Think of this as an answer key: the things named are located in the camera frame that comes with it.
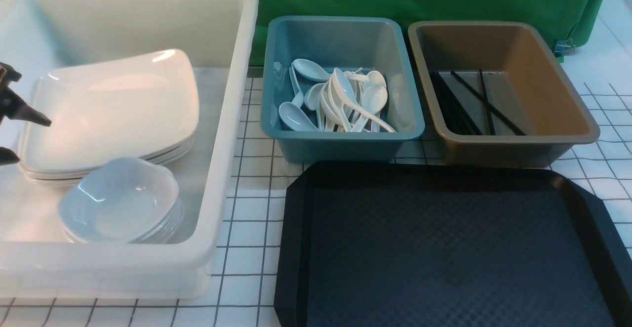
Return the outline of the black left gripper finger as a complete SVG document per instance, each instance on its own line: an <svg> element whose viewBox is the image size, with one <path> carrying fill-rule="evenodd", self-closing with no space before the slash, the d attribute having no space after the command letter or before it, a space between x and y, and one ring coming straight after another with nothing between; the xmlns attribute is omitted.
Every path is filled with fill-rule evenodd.
<svg viewBox="0 0 632 327"><path fill-rule="evenodd" d="M19 82L22 74L9 64L0 64L0 118L36 123L50 126L52 121L43 113L32 108L15 91L11 90L11 82Z"/></svg>
<svg viewBox="0 0 632 327"><path fill-rule="evenodd" d="M20 158L9 148L0 147L0 165L10 165L20 162Z"/></svg>

